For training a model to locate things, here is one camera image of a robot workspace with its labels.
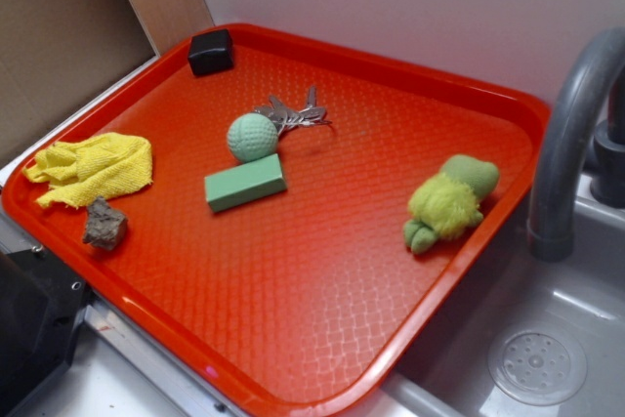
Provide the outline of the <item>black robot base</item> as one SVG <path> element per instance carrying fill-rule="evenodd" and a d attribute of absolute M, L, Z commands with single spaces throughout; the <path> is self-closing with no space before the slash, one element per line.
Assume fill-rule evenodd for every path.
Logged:
<path fill-rule="evenodd" d="M 1 255 L 1 414 L 70 368 L 90 289 L 51 252 Z"/>

